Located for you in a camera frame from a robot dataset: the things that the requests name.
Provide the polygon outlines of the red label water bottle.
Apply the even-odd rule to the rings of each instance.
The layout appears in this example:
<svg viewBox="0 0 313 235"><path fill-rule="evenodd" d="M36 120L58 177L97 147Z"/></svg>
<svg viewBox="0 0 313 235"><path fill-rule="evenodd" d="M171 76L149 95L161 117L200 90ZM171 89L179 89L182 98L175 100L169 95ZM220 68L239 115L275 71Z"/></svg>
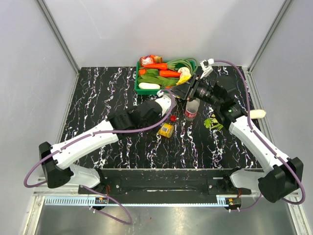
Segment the red label water bottle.
<svg viewBox="0 0 313 235"><path fill-rule="evenodd" d="M187 121L192 121L196 117L198 113L199 105L200 105L200 100L198 98L192 101L187 101L185 112L184 112L185 119Z"/></svg>

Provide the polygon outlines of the yellow juice bottle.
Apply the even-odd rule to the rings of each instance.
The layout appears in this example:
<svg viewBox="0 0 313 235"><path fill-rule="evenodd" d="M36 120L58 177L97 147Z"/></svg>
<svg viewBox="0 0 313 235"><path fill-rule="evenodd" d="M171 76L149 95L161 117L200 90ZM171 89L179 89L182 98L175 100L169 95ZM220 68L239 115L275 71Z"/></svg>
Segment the yellow juice bottle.
<svg viewBox="0 0 313 235"><path fill-rule="evenodd" d="M157 133L166 138L170 138L173 135L173 132L174 126L168 123L164 123Z"/></svg>

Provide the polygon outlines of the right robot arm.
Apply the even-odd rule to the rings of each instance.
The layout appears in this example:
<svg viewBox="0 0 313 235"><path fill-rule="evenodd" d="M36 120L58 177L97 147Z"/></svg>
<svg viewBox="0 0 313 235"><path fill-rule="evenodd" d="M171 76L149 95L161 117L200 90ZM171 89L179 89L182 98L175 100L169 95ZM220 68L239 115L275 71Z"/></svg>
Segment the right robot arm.
<svg viewBox="0 0 313 235"><path fill-rule="evenodd" d="M248 112L234 99L237 86L230 76L223 75L212 85L207 85L194 74L189 81L170 90L182 100L198 98L210 104L218 123L236 136L261 165L261 172L233 169L222 182L225 192L233 194L246 188L260 192L268 201L275 203L302 188L302 161L280 151L252 123Z"/></svg>

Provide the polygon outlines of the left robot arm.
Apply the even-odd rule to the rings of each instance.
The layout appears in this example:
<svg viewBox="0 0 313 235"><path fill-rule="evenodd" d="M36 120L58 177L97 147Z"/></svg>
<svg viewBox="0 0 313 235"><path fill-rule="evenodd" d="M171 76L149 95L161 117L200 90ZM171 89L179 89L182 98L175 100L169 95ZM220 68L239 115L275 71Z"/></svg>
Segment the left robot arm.
<svg viewBox="0 0 313 235"><path fill-rule="evenodd" d="M87 186L94 193L102 193L106 181L100 172L78 166L75 161L131 134L160 126L170 106L171 102L165 98L146 100L138 106L110 114L106 120L72 139L54 145L46 141L41 143L40 160L48 188L72 183Z"/></svg>

